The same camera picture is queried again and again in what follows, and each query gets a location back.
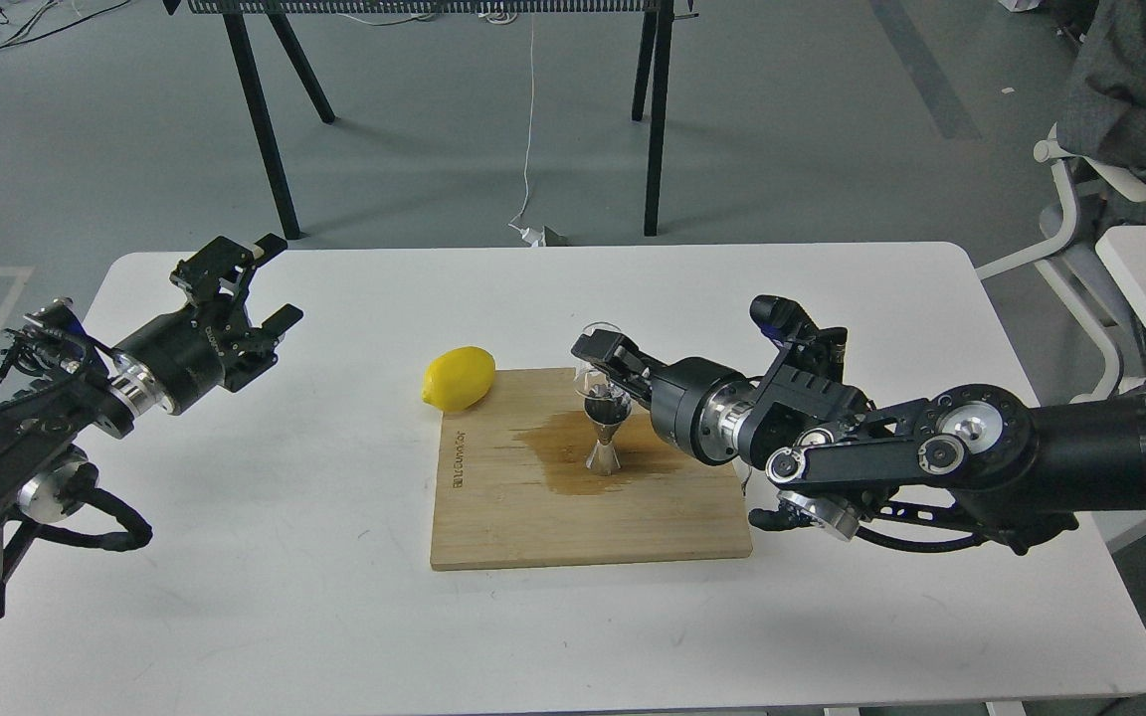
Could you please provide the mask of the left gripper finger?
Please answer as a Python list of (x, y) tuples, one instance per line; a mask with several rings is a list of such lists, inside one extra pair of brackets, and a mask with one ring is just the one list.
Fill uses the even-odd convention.
[(259, 326), (249, 325), (245, 310), (240, 317), (241, 321), (226, 326), (220, 335), (220, 363), (223, 367), (220, 385), (228, 393), (245, 390), (278, 362), (275, 351), (284, 335), (301, 321), (303, 310), (296, 305), (284, 304)]
[(215, 323), (222, 329), (250, 326), (246, 302), (256, 272), (289, 247), (277, 235), (266, 235), (251, 247), (227, 237), (176, 263), (171, 282), (186, 299), (183, 312), (197, 323)]

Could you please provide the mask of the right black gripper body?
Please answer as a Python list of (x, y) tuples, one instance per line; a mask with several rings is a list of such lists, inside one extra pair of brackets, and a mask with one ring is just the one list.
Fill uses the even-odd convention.
[(649, 376), (652, 430), (680, 451), (705, 465), (724, 465), (737, 457), (728, 414), (749, 408), (751, 381), (745, 375), (705, 357), (683, 357)]

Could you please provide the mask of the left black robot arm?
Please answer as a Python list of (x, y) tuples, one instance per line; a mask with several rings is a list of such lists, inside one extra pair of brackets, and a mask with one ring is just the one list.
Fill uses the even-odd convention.
[(171, 273), (181, 308), (108, 346), (58, 298), (10, 330), (0, 364), (0, 617), (6, 584), (37, 540), (128, 552), (154, 529), (101, 489), (99, 467), (76, 443), (86, 428), (127, 436), (154, 408), (185, 414), (211, 390), (237, 393), (267, 372), (303, 317), (282, 305), (256, 325), (246, 302), (256, 272), (286, 250), (267, 235), (251, 247), (218, 237)]

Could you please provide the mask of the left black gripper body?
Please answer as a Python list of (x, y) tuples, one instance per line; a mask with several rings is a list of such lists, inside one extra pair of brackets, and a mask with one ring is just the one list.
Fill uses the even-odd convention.
[(123, 365), (151, 377), (167, 414), (185, 414), (214, 387), (245, 390), (267, 372), (267, 348), (246, 312), (227, 308), (159, 314), (113, 345)]

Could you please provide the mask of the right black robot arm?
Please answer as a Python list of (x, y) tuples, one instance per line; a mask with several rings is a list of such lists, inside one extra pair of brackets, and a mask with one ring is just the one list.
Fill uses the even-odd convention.
[(1031, 408), (967, 384), (879, 408), (842, 380), (842, 326), (774, 296), (755, 297), (749, 318), (777, 349), (759, 379), (702, 357), (665, 363), (611, 329), (570, 352), (645, 408), (665, 443), (763, 472), (778, 506), (749, 511), (759, 530), (1023, 556), (1076, 529), (1080, 512), (1146, 508), (1146, 395)]

